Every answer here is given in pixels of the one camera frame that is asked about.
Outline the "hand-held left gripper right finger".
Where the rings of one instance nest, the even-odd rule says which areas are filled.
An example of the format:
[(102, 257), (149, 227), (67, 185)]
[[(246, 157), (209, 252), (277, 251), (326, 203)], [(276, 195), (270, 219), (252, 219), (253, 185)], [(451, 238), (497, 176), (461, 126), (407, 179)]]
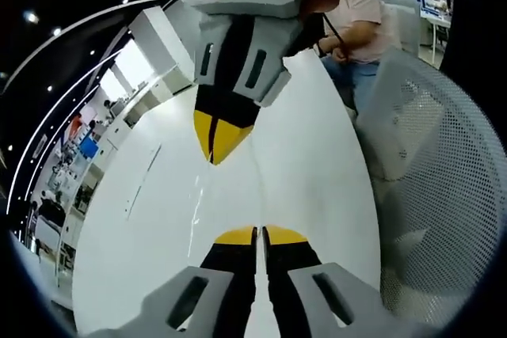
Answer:
[(282, 337), (381, 337), (379, 292), (336, 263), (324, 264), (302, 234), (262, 227), (269, 300)]

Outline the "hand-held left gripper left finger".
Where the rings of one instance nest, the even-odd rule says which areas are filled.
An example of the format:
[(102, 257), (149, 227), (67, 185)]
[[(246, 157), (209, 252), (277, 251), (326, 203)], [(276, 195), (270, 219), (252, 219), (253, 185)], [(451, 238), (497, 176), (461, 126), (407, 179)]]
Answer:
[(254, 303), (257, 227), (219, 235), (200, 266), (188, 266), (143, 300), (142, 337), (243, 337)]

